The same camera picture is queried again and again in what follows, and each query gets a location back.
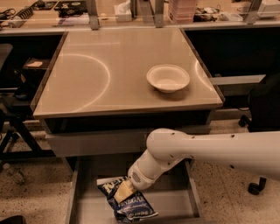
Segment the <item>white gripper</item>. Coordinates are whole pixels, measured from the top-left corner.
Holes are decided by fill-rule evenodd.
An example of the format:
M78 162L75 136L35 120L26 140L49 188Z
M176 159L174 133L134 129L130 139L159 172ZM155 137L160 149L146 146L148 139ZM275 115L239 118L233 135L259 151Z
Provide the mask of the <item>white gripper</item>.
M137 162L135 162L128 170L128 178L124 180L115 192L114 198L117 203L121 203L130 197L136 190L142 191L151 187L155 180L147 178L140 171Z

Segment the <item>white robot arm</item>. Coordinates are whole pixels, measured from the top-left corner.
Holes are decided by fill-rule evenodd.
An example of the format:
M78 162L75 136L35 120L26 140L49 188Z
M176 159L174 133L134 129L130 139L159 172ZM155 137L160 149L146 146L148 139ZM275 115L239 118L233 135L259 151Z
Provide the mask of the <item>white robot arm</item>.
M128 179L114 198L121 203L137 190L145 190L185 158L233 166L264 178L280 178L280 132L188 135L173 129L155 129L146 150L129 168Z

